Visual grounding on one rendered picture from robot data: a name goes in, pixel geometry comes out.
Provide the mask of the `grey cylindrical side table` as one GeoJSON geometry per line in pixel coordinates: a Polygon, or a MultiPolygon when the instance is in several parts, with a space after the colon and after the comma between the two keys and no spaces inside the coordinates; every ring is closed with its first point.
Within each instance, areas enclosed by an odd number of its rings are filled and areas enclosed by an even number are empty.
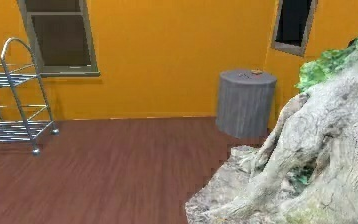
{"type": "Polygon", "coordinates": [[[277,78],[267,72],[224,71],[219,76],[216,125],[236,138],[267,134],[277,78]]]}

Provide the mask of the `grey gnarled tree plant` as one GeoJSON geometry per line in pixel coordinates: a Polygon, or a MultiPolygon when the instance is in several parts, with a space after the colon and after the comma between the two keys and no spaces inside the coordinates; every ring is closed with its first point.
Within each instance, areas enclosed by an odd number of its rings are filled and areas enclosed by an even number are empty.
{"type": "Polygon", "coordinates": [[[300,69],[259,148],[234,147],[188,224],[358,224],[358,37],[300,69]]]}

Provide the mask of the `narrow grey framed window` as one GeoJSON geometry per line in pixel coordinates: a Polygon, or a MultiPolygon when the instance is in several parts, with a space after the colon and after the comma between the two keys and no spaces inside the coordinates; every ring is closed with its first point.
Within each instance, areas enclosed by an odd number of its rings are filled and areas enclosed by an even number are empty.
{"type": "Polygon", "coordinates": [[[305,54],[318,0],[279,0],[271,47],[302,57],[305,54]]]}

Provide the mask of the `silver metal rolling cart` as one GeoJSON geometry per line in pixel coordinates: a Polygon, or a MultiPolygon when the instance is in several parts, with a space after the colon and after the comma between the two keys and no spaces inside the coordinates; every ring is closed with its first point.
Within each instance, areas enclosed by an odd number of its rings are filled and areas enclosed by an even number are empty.
{"type": "Polygon", "coordinates": [[[48,128],[50,133],[57,135],[59,129],[55,124],[52,109],[44,88],[42,76],[39,72],[38,63],[31,47],[17,37],[8,38],[0,53],[0,89],[9,88],[15,100],[16,109],[19,112],[19,120],[7,120],[3,118],[2,110],[8,105],[0,105],[0,143],[23,143],[32,146],[32,154],[40,154],[37,139],[48,128]],[[6,54],[11,43],[18,42],[31,56],[31,63],[17,69],[10,69],[6,61],[6,54]],[[36,80],[42,93],[43,104],[23,104],[19,98],[17,88],[29,81],[36,80]]]}

